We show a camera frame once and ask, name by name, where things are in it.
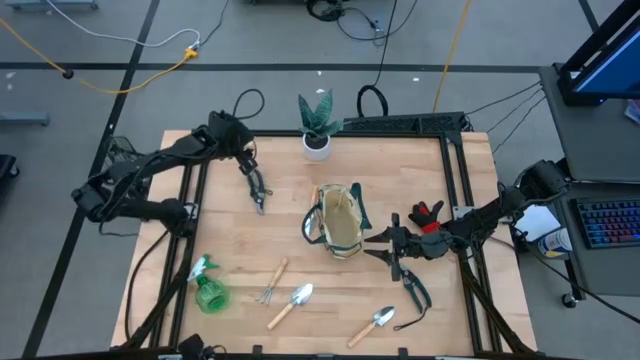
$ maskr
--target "white pot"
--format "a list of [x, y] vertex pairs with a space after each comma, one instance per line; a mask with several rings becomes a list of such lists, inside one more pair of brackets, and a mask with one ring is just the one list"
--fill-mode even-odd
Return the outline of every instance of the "white pot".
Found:
[[329, 157], [331, 153], [331, 136], [327, 136], [327, 144], [322, 149], [312, 149], [307, 146], [307, 142], [305, 138], [307, 134], [302, 137], [302, 146], [304, 146], [304, 154], [307, 155], [307, 158], [311, 161], [324, 161]]

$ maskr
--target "concrete floor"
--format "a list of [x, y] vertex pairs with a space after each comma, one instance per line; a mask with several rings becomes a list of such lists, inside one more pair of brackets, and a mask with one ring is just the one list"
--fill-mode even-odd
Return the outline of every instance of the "concrete floor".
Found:
[[[291, 71], [287, 64], [375, 64], [381, 49], [350, 40], [335, 24], [309, 17], [300, 2], [261, 0], [253, 7], [245, 0], [230, 0], [225, 22], [193, 63], [281, 66], [259, 69], [263, 71], [179, 71], [162, 77], [126, 97], [115, 133], [129, 137], [138, 150], [151, 151], [157, 148], [165, 129], [191, 128], [205, 122], [210, 110], [230, 110], [237, 95], [251, 87], [261, 89], [266, 97], [264, 111], [247, 122], [252, 128], [296, 128], [297, 94], [319, 97], [318, 89], [334, 90], [335, 117], [355, 116], [357, 91], [375, 79], [375, 72], [354, 66], [319, 75], [313, 67]], [[619, 2], [589, 0], [598, 21], [603, 21]], [[94, 31], [136, 37], [150, 4], [152, 0], [111, 0], [100, 2], [97, 12], [81, 7], [65, 10]], [[354, 0], [352, 4], [385, 24], [392, 2]], [[153, 18], [149, 41], [163, 39], [184, 26], [199, 29], [204, 35], [214, 26], [222, 5], [221, 0], [163, 1]], [[410, 5], [408, 0], [399, 1], [396, 24]], [[442, 65], [463, 6], [463, 0], [419, 0], [412, 18], [391, 38], [386, 63]], [[128, 43], [84, 35], [55, 14], [16, 13], [0, 7], [0, 17], [56, 61], [98, 63], [98, 67], [116, 63], [121, 65], [118, 69], [126, 69], [134, 49]], [[342, 21], [347, 30], [370, 35], [360, 18], [350, 16]], [[578, 0], [476, 1], [453, 63], [549, 65], [566, 60], [589, 34]], [[161, 48], [145, 49], [140, 68], [176, 62], [193, 41], [190, 36], [182, 35]], [[6, 31], [0, 31], [0, 44], [0, 109], [47, 111], [53, 118], [49, 127], [0, 126], [0, 153], [17, 156], [22, 169], [10, 191], [0, 194], [0, 285], [4, 289], [0, 292], [0, 358], [13, 358], [24, 349], [75, 211], [69, 194], [89, 173], [105, 124], [114, 114], [114, 97], [88, 91], [62, 79], [56, 71], [39, 70], [38, 66], [26, 70], [9, 64], [40, 60]], [[537, 81], [530, 69], [518, 69], [522, 73], [505, 73], [499, 67], [454, 69], [447, 78], [439, 111], [470, 111]], [[133, 84], [153, 73], [136, 71]], [[387, 96], [391, 113], [429, 112], [440, 75], [437, 71], [384, 72], [379, 88]], [[76, 76], [118, 88], [124, 71], [78, 70]], [[526, 96], [472, 115], [475, 129], [489, 129]], [[258, 106], [253, 98], [245, 101], [242, 112], [249, 113]], [[373, 98], [366, 97], [364, 107], [366, 114], [380, 113]], [[523, 106], [491, 132], [494, 147], [528, 108]], [[561, 157], [545, 102], [495, 155], [499, 177], [505, 182], [540, 158]], [[138, 224], [119, 222], [110, 226], [135, 231]], [[83, 225], [39, 355], [108, 348], [134, 241], [100, 237], [95, 226]], [[636, 325], [593, 300], [566, 310], [558, 297], [568, 290], [567, 285], [534, 259], [522, 259], [521, 273], [541, 350], [589, 359], [640, 358], [636, 341], [640, 328]], [[607, 299], [639, 314], [640, 299]]]

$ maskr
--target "wooden handle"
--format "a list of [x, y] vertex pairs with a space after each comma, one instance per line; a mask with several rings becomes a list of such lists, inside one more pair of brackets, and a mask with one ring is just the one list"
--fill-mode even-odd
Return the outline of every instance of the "wooden handle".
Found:
[[311, 190], [311, 206], [315, 205], [318, 202], [318, 185], [313, 185], [313, 189]]
[[284, 273], [284, 269], [287, 268], [288, 264], [289, 264], [289, 259], [287, 258], [282, 259], [282, 262], [280, 262], [280, 266], [278, 266], [276, 273], [273, 274], [273, 277], [271, 278], [271, 282], [269, 282], [270, 288], [273, 288], [276, 286], [276, 284], [278, 283], [278, 280], [280, 280], [280, 278], [282, 277], [282, 274]]
[[280, 311], [280, 313], [275, 318], [273, 318], [273, 320], [271, 320], [269, 325], [267, 325], [267, 329], [273, 330], [273, 328], [276, 327], [276, 325], [278, 325], [278, 323], [282, 321], [282, 319], [284, 319], [284, 317], [287, 316], [287, 314], [290, 313], [291, 310], [293, 310], [293, 304], [288, 303], [287, 306], [285, 306], [284, 309], [282, 309], [282, 311]]
[[362, 338], [367, 336], [367, 334], [370, 333], [371, 330], [373, 330], [374, 327], [376, 327], [376, 324], [372, 322], [369, 325], [367, 325], [367, 327], [365, 327], [364, 329], [360, 330], [360, 332], [358, 334], [356, 334], [356, 336], [352, 337], [351, 340], [349, 340], [349, 342], [347, 343], [347, 346], [349, 347], [349, 349], [351, 349], [352, 347], [356, 346], [356, 344], [360, 340], [362, 340]]

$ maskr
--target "wooden table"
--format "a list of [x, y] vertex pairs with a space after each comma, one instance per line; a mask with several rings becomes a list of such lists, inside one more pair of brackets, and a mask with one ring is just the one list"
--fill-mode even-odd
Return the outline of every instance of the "wooden table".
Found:
[[[162, 146], [170, 146], [186, 134], [186, 131], [167, 131]], [[256, 138], [259, 169], [268, 189], [273, 191], [273, 196], [266, 200], [264, 216], [256, 214], [246, 180], [235, 161], [210, 164], [194, 261], [207, 253], [212, 262], [221, 266], [221, 269], [208, 270], [207, 274], [230, 287], [232, 304], [219, 314], [205, 315], [195, 302], [196, 285], [190, 284], [181, 338], [198, 333], [206, 344], [224, 345], [229, 352], [236, 353], [251, 352], [253, 345], [261, 344], [265, 353], [282, 354], [393, 355], [399, 347], [406, 347], [410, 355], [472, 355], [462, 280], [453, 253], [433, 261], [403, 260], [424, 283], [433, 299], [433, 308], [419, 323], [396, 332], [394, 325], [413, 320], [418, 313], [402, 282], [391, 281], [389, 268], [362, 252], [346, 261], [336, 260], [323, 246], [307, 244], [300, 234], [314, 184], [350, 185], [355, 181], [363, 186], [365, 207], [373, 224], [373, 229], [365, 235], [377, 234], [389, 226], [392, 212], [400, 213], [403, 225], [419, 232], [406, 218], [412, 204], [419, 200], [427, 204], [438, 200], [447, 202], [439, 141], [333, 138], [331, 142], [331, 157], [323, 163], [312, 163], [304, 157], [299, 137]], [[488, 138], [483, 133], [464, 133], [463, 144], [474, 200], [477, 206], [482, 206], [497, 196], [496, 171]], [[461, 198], [452, 149], [452, 168], [458, 198]], [[181, 177], [181, 168], [156, 175], [149, 198], [177, 197]], [[192, 177], [191, 194], [196, 178]], [[449, 218], [449, 207], [445, 204], [439, 219]], [[163, 230], [158, 222], [142, 224], [132, 269]], [[509, 241], [508, 229], [504, 226], [494, 235]], [[146, 259], [136, 278], [132, 329], [156, 302], [167, 243]], [[535, 348], [513, 251], [488, 241], [484, 252], [496, 307], [524, 343]], [[255, 298], [285, 256], [290, 263], [274, 290], [271, 305], [260, 305]], [[291, 292], [307, 282], [314, 284], [309, 302], [295, 308], [273, 331], [268, 331], [267, 323], [289, 302]], [[125, 300], [126, 297], [113, 335], [114, 345], [124, 342]], [[385, 327], [374, 329], [355, 348], [348, 349], [349, 338], [387, 305], [396, 307], [395, 317]], [[478, 310], [478, 317], [483, 320], [482, 308], [478, 306]], [[172, 313], [171, 304], [166, 319], [172, 318]], [[161, 344], [167, 343], [169, 325], [170, 321], [165, 321]], [[489, 349], [488, 332], [484, 326], [481, 331], [484, 348]]]

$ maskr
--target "gardening glove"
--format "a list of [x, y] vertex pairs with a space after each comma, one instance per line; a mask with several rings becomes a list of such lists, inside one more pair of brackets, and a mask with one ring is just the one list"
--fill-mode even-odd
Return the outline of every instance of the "gardening glove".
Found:
[[409, 214], [409, 219], [420, 226], [425, 234], [436, 232], [440, 230], [438, 213], [443, 205], [444, 201], [440, 200], [433, 205], [433, 209], [430, 211], [427, 204], [420, 201], [418, 204], [413, 205], [413, 211]]

